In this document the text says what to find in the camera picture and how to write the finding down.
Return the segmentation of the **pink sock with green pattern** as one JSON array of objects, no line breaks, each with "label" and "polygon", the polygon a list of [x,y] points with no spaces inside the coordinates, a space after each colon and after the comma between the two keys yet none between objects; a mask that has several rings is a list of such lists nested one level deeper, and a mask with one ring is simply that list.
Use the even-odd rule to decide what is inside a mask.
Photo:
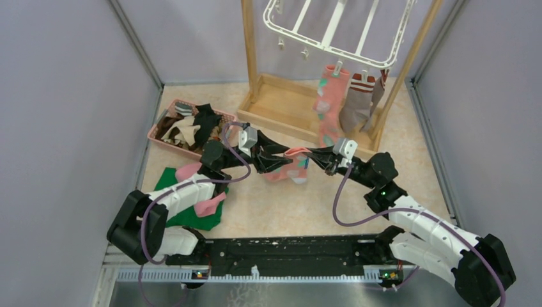
[{"label": "pink sock with green pattern", "polygon": [[321,75],[316,90],[313,111],[318,117],[318,143],[320,147],[336,144],[342,135],[339,124],[339,112],[345,97],[350,73],[341,69],[335,74],[335,66],[327,65]]}]

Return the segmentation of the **grey sock with red stripes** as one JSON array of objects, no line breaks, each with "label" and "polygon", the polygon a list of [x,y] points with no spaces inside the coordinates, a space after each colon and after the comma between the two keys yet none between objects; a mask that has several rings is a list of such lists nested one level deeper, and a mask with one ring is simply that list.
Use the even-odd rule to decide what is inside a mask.
[{"label": "grey sock with red stripes", "polygon": [[384,93],[385,93],[385,83],[387,81],[389,75],[389,69],[381,70],[380,71],[380,77],[376,80],[373,94],[371,96],[371,108],[369,110],[369,117],[360,129],[360,131],[368,131],[371,122],[373,120],[373,115],[377,109],[378,104],[380,103]]}]

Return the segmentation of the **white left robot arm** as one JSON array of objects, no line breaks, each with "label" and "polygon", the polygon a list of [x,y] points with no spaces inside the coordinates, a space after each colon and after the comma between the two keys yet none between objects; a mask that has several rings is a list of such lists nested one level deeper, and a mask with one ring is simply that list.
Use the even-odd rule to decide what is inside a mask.
[{"label": "white left robot arm", "polygon": [[248,127],[239,132],[239,144],[207,141],[195,174],[175,185],[152,193],[130,192],[110,225],[106,239],[135,263],[157,264],[155,255],[181,254],[189,264],[204,259],[205,247],[182,226],[167,229],[167,222],[196,205],[219,204],[235,179],[225,168],[245,166],[270,173],[292,162],[283,154],[288,147],[272,141],[260,130]]}]

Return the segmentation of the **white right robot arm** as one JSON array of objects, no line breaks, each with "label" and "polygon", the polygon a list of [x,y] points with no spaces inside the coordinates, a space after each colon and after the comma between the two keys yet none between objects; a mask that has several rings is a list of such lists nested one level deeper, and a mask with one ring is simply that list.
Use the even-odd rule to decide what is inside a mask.
[{"label": "white right robot arm", "polygon": [[395,183],[398,171],[390,153],[374,154],[368,161],[352,150],[332,147],[310,149],[306,156],[328,175],[341,174],[370,188],[364,199],[374,212],[399,226],[392,239],[375,246],[376,258],[415,264],[454,287],[470,306],[505,306],[506,290],[516,275],[504,243],[495,235],[476,235],[421,205]]}]

